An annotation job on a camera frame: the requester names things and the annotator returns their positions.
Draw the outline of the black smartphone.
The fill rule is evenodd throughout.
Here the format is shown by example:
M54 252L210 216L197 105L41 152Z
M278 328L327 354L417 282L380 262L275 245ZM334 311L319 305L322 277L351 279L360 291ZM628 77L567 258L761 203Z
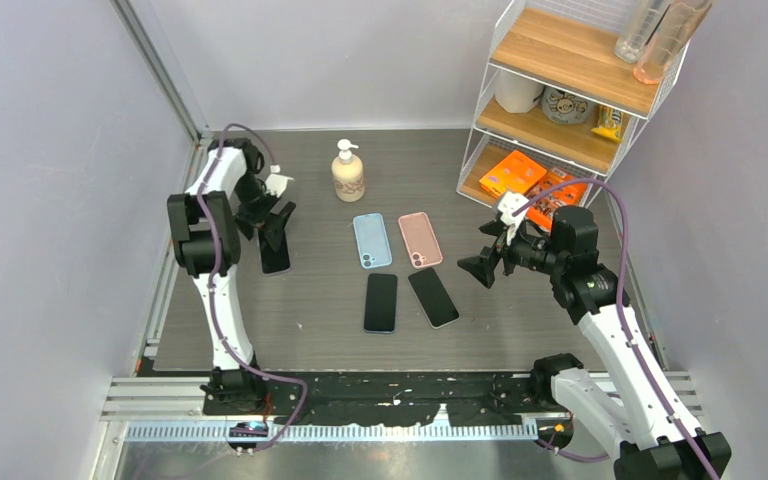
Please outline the black smartphone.
M409 284L433 329L442 328L460 318L460 313L433 268L408 276Z

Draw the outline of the light blue phone case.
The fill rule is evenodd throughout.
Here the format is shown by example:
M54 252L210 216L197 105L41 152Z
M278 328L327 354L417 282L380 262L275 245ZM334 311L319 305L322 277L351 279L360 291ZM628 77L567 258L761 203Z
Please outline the light blue phone case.
M392 253L383 216L359 215L353 218L352 225L361 266L367 270L390 266Z

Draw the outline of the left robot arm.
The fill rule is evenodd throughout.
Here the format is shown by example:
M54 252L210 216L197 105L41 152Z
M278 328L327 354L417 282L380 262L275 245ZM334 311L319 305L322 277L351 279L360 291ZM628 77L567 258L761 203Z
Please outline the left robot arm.
M209 405L244 414L265 405L267 386L237 291L242 242L257 241L266 272L287 270L286 226L296 209L279 203L290 177L273 165L261 178L264 166L251 140L215 140L195 182L166 200L175 260L198 289L211 334L212 368L201 389Z

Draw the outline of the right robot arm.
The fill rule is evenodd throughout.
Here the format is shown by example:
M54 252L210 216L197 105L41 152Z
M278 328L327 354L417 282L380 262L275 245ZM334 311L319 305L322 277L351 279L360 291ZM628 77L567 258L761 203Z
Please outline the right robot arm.
M725 436L708 433L676 393L648 346L617 274L599 261L599 229L578 206L556 211L549 232L500 211L479 230L493 237L460 268L485 287L495 269L545 274L555 301L598 353L614 394L597 386L583 364L563 353L538 359L531 397L544 410L560 406L598 441L617 479L719 479L731 459Z

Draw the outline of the pink phone case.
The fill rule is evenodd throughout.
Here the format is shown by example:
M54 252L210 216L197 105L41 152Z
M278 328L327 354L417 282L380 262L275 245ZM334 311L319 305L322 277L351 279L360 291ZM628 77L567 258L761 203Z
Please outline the pink phone case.
M400 216L398 225L409 261L415 269L433 267L443 262L439 242L425 212Z

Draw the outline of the dark phone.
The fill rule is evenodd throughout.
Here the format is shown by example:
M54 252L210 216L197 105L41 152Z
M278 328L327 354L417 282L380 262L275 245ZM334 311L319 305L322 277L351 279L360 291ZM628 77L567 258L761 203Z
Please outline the dark phone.
M277 275L291 268L291 260L287 238L284 237L277 250L274 250L267 241L266 235L258 232L258 245L260 250L261 271L264 275Z

